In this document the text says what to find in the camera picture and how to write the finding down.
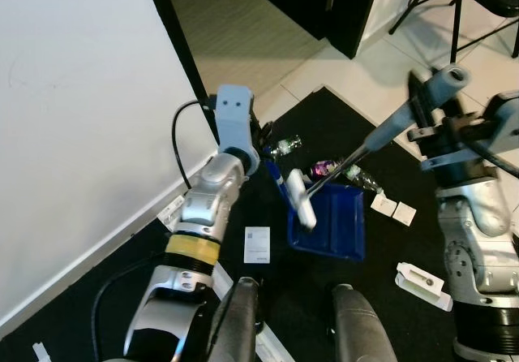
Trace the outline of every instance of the white floor tile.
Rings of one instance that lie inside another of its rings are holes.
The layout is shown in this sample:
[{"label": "white floor tile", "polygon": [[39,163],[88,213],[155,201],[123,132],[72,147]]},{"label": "white floor tile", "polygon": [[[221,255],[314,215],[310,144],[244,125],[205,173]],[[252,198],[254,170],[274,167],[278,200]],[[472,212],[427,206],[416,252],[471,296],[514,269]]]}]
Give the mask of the white floor tile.
[{"label": "white floor tile", "polygon": [[507,151],[506,153],[500,153],[499,156],[502,157],[505,161],[519,167],[519,149],[513,149],[512,151]]},{"label": "white floor tile", "polygon": [[[450,61],[454,6],[451,0],[431,0],[413,9],[402,25],[385,39],[424,66],[442,67]],[[463,0],[458,46],[490,32],[503,21],[473,0]],[[460,62],[475,45],[457,54]]]},{"label": "white floor tile", "polygon": [[465,93],[486,105],[497,93],[519,88],[519,60],[510,56],[516,35],[517,24],[488,37],[461,60],[472,75]]},{"label": "white floor tile", "polygon": [[255,98],[254,113],[263,126],[278,119],[298,103],[299,100],[279,84]]},{"label": "white floor tile", "polygon": [[378,124],[407,98],[407,76],[428,70],[386,41],[378,41],[354,60],[329,46],[281,81],[298,99],[320,85],[341,95],[366,119]]}]

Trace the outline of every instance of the white card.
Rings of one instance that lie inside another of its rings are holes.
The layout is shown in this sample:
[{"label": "white card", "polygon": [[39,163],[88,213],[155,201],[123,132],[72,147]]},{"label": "white card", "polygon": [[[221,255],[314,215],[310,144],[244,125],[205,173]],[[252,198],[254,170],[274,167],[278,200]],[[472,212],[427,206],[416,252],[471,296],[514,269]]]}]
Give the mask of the white card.
[{"label": "white card", "polygon": [[245,228],[243,263],[270,263],[269,226],[247,226]]},{"label": "white card", "polygon": [[375,199],[371,203],[372,209],[374,209],[377,212],[380,212],[382,214],[385,214],[389,218],[391,217],[392,213],[395,211],[396,207],[397,207],[397,203],[395,201],[391,201],[388,198],[386,198],[383,193],[377,194],[375,196]]},{"label": "white card", "polygon": [[38,359],[38,362],[51,362],[50,356],[47,354],[47,350],[45,349],[45,346],[43,343],[34,343],[32,345],[32,349],[34,350],[34,353],[36,354],[36,358]]},{"label": "white card", "polygon": [[398,220],[402,224],[406,226],[410,226],[413,221],[414,214],[416,213],[415,208],[411,208],[410,206],[404,204],[403,202],[399,202],[397,206],[397,210],[393,214],[392,218]]}]

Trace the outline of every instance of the tiled floor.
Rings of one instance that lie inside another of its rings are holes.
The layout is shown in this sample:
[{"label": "tiled floor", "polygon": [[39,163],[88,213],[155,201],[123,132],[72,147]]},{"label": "tiled floor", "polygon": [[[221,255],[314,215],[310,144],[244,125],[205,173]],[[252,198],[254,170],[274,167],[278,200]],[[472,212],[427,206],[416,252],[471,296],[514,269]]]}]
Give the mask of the tiled floor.
[{"label": "tiled floor", "polygon": [[[436,0],[448,3],[450,0]],[[417,9],[393,36],[387,35],[350,60],[330,45],[288,74],[276,87],[256,98],[259,120],[266,122],[285,113],[312,90],[327,85],[346,103],[374,124],[381,123],[406,99],[406,78],[411,69],[422,77],[430,65],[448,64],[453,6]],[[476,2],[464,0],[461,44],[506,22]],[[488,98],[519,88],[519,60],[511,59],[517,25],[461,52],[458,63],[472,74],[461,95],[466,110],[481,111]],[[399,142],[415,156],[418,150],[404,135]],[[501,155],[519,166],[519,149]],[[500,172],[511,210],[519,213],[519,180]]]},{"label": "tiled floor", "polygon": [[268,0],[171,0],[208,93],[246,84],[264,93],[321,50]]}]

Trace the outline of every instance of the white label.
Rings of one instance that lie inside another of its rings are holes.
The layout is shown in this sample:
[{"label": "white label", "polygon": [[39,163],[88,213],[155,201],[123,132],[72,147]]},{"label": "white label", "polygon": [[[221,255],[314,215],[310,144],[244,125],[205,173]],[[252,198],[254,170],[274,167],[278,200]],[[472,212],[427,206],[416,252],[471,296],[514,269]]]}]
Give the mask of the white label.
[{"label": "white label", "polygon": [[32,349],[36,354],[38,362],[50,362],[50,356],[47,354],[47,350],[43,346],[43,343],[34,343]]},{"label": "white label", "polygon": [[404,204],[403,202],[399,202],[397,206],[397,210],[393,214],[392,218],[398,220],[402,224],[406,226],[410,226],[413,221],[414,214],[416,213],[415,208],[411,208],[410,206]]},{"label": "white label", "polygon": [[395,208],[397,207],[397,203],[395,201],[391,201],[388,198],[384,196],[384,194],[377,194],[375,196],[375,199],[371,203],[371,208],[376,210],[377,212],[380,212],[382,214],[385,214],[389,218],[391,217],[392,213],[395,211]]},{"label": "white label", "polygon": [[178,196],[171,201],[162,211],[159,212],[157,218],[164,224],[168,230],[174,232],[177,220],[180,217],[180,208],[184,203],[184,197]]},{"label": "white label", "polygon": [[243,263],[270,263],[270,227],[245,228],[245,252]]},{"label": "white label", "polygon": [[453,309],[453,298],[443,293],[444,280],[409,263],[399,263],[395,282],[399,287],[444,311]]}]

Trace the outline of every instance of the small white box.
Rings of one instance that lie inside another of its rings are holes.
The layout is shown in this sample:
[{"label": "small white box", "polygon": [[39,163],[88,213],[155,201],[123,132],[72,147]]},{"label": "small white box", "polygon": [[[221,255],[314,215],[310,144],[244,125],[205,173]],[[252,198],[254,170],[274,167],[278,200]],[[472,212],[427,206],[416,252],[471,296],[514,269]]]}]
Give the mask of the small white box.
[{"label": "small white box", "polygon": [[270,227],[247,226],[243,263],[270,263]]},{"label": "small white box", "polygon": [[453,298],[441,291],[444,287],[443,279],[405,262],[398,264],[397,272],[395,283],[405,291],[444,311],[453,309]]},{"label": "small white box", "polygon": [[416,209],[411,208],[410,206],[404,204],[403,202],[399,202],[397,206],[397,210],[393,214],[392,218],[398,220],[402,224],[406,226],[410,226],[413,221],[414,215],[416,214]]},{"label": "small white box", "polygon": [[372,209],[374,209],[377,212],[380,212],[382,214],[385,214],[389,218],[391,217],[392,213],[395,211],[396,207],[397,207],[397,203],[395,201],[389,200],[383,194],[377,194],[375,196],[375,199],[371,203]]},{"label": "small white box", "polygon": [[36,358],[38,359],[38,362],[51,362],[50,356],[47,354],[47,350],[45,349],[45,346],[43,343],[34,343],[32,345],[32,349],[34,350],[34,353],[36,354]]}]

